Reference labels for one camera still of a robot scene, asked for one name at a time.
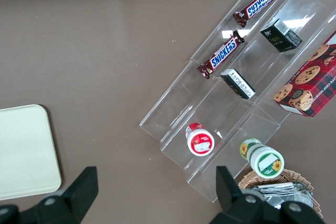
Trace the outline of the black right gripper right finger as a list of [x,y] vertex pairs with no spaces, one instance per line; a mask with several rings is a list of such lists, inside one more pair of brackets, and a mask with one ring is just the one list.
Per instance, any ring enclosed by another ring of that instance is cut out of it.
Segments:
[[216,193],[222,211],[211,223],[282,223],[280,210],[242,193],[226,166],[216,167]]

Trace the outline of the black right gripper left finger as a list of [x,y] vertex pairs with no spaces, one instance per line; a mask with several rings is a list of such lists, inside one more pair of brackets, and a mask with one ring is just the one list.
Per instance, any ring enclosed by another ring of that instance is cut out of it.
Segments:
[[81,223],[98,195],[95,166],[86,167],[61,194],[44,198],[20,214],[20,223]]

